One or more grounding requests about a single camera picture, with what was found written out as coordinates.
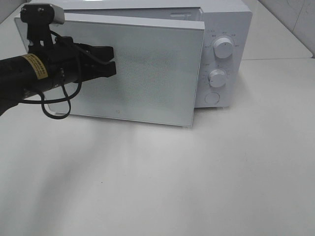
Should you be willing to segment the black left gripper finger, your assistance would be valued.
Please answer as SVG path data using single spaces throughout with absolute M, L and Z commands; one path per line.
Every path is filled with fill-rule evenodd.
M 81 58 L 86 63 L 107 65 L 114 58 L 114 49 L 110 46 L 91 46 L 74 43 L 74 48 L 79 51 Z
M 106 65 L 84 64 L 82 67 L 82 81 L 89 81 L 100 77 L 109 78 L 116 75 L 116 64 L 110 61 Z

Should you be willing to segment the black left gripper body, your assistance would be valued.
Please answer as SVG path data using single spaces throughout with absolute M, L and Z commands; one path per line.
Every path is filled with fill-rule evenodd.
M 69 83 L 83 82 L 84 56 L 70 36 L 57 36 L 54 44 L 29 45 L 26 57 L 33 65 L 34 77 L 26 88 L 45 92 Z

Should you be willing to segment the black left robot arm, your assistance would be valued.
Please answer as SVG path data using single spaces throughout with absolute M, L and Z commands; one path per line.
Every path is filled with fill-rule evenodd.
M 52 48 L 41 47 L 28 54 L 0 62 L 0 113 L 18 104 L 39 104 L 53 119 L 66 118 L 48 113 L 45 105 L 70 103 L 85 81 L 116 74 L 111 46 L 75 43 L 69 36 L 56 37 Z

